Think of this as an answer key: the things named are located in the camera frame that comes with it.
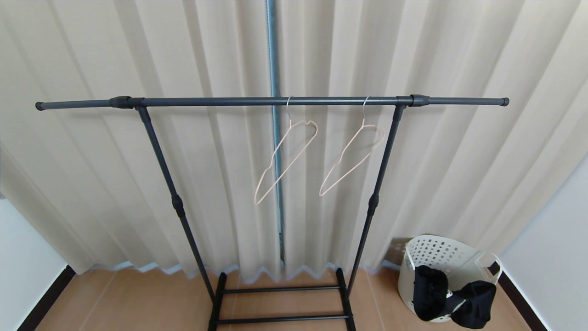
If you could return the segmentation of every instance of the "curtain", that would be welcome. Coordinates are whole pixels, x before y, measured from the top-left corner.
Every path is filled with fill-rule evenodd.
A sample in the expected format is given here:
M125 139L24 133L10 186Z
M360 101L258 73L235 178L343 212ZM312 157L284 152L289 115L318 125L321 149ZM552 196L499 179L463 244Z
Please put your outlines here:
M405 111L362 263L422 233L500 253L588 151L586 1L278 1L282 95L509 97ZM37 112L36 101L270 94L264 1L4 1L0 190L78 272L196 263L132 110ZM319 134L283 178L287 274L346 270L383 144L325 196L360 107L290 107ZM389 131L393 107L366 107ZM153 108L205 263L282 273L269 107ZM287 116L282 115L282 132ZM314 134L285 140L289 164ZM329 179L360 161L362 131ZM268 188L266 178L261 191Z

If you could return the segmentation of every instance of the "clothes rack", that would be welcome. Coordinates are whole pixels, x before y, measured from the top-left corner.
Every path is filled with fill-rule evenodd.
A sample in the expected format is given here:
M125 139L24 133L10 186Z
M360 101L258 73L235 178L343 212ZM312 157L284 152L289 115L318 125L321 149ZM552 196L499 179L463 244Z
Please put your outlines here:
M206 274L204 263L198 251L196 241L186 219L186 213L183 208L183 202L180 198L176 188L173 184L171 173L163 156L163 152L159 145L159 141L153 129L151 118L147 107L173 107L173 106L280 106L286 105L288 98L132 98L132 97L115 97L109 100L85 100L85 101L62 101L62 102L37 102L35 104L37 110L51 110L51 109L66 109L66 108L95 108L95 107L112 107L122 109L135 109L143 124L155 156L161 168L163 177L168 186L169 192L172 196L172 205L175 209L178 218L182 224L186 238L196 264L202 275L202 279L211 297L212 311L211 318L208 324L208 330L216 330L218 325L225 324L240 324L240 323L262 323L262 322L285 322L298 320L324 320L324 319L345 319L347 330L355 331L355 323L353 321L353 313L349 302L349 296L355 281L355 276L358 272L359 262L363 253L363 248L368 237L369 228L372 222L373 215L376 211L379 192L390 159L390 152L392 144L396 137L400 119L406 107L421 107L426 105L500 105L507 106L509 104L508 98L433 98L426 95L412 94L405 97L370 97L367 101L365 97L290 97L289 105L394 105L394 114L392 117L392 126L386 140L386 147L384 149L382 163L377 174L376 185L373 194L369 199L367 207L367 216L363 225L362 235L359 241L358 250L353 263L351 277L349 284L345 284L343 270L338 268L336 271L337 281L336 285L327 286L295 286L295 287L274 287L261 289L226 289L226 274L221 273L219 276L216 292L213 290L211 281ZM235 293L254 293L254 292L281 292L281 291L307 291L307 290L339 290L341 296L341 304L343 306L343 313L336 315L316 315L316 316L284 316L284 317L257 317L247 319L219 319L221 313L222 299L225 294Z

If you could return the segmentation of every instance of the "tiled floor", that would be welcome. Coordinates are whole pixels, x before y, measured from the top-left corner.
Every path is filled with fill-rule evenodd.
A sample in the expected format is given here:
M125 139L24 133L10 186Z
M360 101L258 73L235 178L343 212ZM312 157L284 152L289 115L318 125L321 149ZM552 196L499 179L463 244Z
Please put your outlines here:
M396 288L398 273L382 268L376 275L360 270L351 295L358 330L464 330L449 321L419 320L402 302ZM212 278L216 287L217 279ZM300 274L291 286L334 284L329 270L321 280ZM253 285L240 283L237 272L228 275L226 288L271 287L263 274ZM91 270L76 276L45 316L37 330L206 330L211 303L200 277L159 270ZM273 292L226 295L221 318L268 317L288 314L342 313L338 291ZM226 325L219 330L345 330L343 320ZM529 327L499 288L492 320L485 330L525 330Z

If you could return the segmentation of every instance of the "white plastic basket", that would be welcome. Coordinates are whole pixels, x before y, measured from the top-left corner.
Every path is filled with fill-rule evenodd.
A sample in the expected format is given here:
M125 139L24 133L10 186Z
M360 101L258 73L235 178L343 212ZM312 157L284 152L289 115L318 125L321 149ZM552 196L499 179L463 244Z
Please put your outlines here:
M492 275L485 267L496 262L499 271ZM424 234L411 239L400 267L398 292L406 306L414 313L412 299L415 288L415 268L426 265L443 271L447 275L449 290L460 290L468 283L477 280L496 284L502 274L502 264L492 253L474 249L457 240ZM449 315L441 316L431 322L446 322Z

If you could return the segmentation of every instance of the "dark brown baseboard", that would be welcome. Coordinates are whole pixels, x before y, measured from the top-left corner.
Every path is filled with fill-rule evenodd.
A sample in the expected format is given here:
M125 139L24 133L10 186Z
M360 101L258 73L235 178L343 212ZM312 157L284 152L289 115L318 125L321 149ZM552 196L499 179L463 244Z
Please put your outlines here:
M527 325L529 325L532 331L547 331L545 325L543 325L531 306L529 306L527 300L524 299L523 295L519 292L519 289L516 288L515 284L513 284L506 273L500 275L498 284L500 284L500 287L502 287L506 295L509 296L510 301L513 302L514 306L521 316L523 316L525 322L527 322Z
M70 267L66 266L61 274L55 279L53 284L49 287L47 292L35 305L33 310L29 313L26 319L22 322L18 331L30 331L35 330L39 325L43 317L47 314L51 306L55 303L57 298L65 287L69 284L69 281L75 276L75 271Z

